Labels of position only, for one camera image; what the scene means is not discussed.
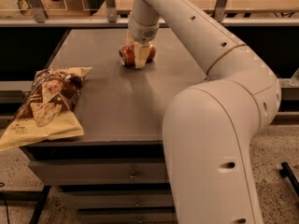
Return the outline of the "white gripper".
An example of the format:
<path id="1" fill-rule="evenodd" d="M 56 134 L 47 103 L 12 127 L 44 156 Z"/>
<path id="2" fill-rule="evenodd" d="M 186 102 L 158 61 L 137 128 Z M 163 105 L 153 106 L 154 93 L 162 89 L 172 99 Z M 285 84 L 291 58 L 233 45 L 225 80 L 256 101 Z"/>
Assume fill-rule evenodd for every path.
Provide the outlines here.
<path id="1" fill-rule="evenodd" d="M 145 66 L 150 55 L 150 42 L 153 40 L 159 29 L 159 21 L 151 24 L 138 21 L 133 13 L 129 15 L 128 31 L 126 34 L 126 45 L 131 47 L 135 44 L 135 67 L 141 69 Z"/>

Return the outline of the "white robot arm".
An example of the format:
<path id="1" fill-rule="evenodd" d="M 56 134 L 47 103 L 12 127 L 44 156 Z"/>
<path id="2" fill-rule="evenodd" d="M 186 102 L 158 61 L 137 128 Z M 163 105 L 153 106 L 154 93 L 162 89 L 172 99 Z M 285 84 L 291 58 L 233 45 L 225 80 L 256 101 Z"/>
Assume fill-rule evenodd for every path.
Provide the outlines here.
<path id="1" fill-rule="evenodd" d="M 276 116 L 276 75 L 189 0 L 135 0 L 129 31 L 151 41 L 163 19 L 206 75 L 165 111 L 165 163 L 178 224 L 263 224 L 249 143 Z"/>

